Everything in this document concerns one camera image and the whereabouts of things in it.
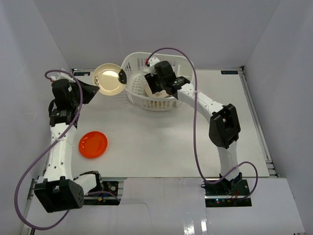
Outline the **beige round plate black spot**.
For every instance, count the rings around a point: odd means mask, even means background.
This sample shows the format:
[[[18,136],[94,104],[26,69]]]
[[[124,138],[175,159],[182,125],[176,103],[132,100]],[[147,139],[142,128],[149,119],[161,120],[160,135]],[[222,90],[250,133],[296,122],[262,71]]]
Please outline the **beige round plate black spot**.
[[[99,87],[99,93],[106,96],[114,96],[125,89],[127,76],[120,66],[105,63],[94,70],[92,82]]]

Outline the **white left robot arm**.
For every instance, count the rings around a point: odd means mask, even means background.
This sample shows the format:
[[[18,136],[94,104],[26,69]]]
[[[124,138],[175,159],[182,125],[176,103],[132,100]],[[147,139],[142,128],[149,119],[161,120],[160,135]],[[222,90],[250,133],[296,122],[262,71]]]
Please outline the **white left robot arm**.
[[[89,192],[99,195],[103,183],[98,171],[72,176],[71,158],[77,131],[78,110],[81,104],[88,104],[99,88],[84,82],[70,82],[67,79],[52,84],[54,99],[48,108],[51,142],[44,179],[37,183],[34,193],[48,213],[79,209]]]

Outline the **cream square panda plate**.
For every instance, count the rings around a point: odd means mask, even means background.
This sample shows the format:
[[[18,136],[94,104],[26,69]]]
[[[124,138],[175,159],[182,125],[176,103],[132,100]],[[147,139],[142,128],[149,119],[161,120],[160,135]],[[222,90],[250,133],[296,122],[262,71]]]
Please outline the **cream square panda plate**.
[[[160,92],[156,92],[153,94],[148,84],[146,84],[144,87],[144,95],[146,97],[150,97],[150,98],[168,98],[168,97],[171,97],[171,95],[167,94],[165,90],[162,90]]]

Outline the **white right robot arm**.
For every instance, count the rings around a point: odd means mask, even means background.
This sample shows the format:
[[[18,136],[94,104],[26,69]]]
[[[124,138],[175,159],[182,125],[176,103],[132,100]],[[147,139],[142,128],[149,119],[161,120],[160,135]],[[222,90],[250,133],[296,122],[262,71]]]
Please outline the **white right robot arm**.
[[[204,180],[206,185],[217,184],[226,195],[233,195],[239,188],[242,173],[238,167],[237,141],[241,131],[234,105],[215,102],[196,90],[183,76],[176,76],[168,61],[149,59],[146,61],[148,73],[144,76],[153,94],[165,91],[175,99],[190,105],[194,114],[201,114],[208,122],[208,136],[217,147],[220,159],[220,178],[216,181]]]

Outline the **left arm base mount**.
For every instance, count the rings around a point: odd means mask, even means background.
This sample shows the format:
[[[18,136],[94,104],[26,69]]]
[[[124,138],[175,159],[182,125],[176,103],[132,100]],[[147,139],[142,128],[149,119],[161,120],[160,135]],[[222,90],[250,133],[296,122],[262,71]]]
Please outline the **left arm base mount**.
[[[87,206],[118,206],[123,194],[122,181],[102,181],[84,198]]]

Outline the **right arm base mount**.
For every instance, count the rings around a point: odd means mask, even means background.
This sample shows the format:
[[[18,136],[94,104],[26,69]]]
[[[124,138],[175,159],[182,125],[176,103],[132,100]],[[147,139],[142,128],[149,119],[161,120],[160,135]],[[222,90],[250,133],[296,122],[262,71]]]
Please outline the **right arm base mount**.
[[[247,180],[241,180],[233,189],[224,188],[221,184],[203,183],[205,205],[207,208],[251,207],[251,198]]]

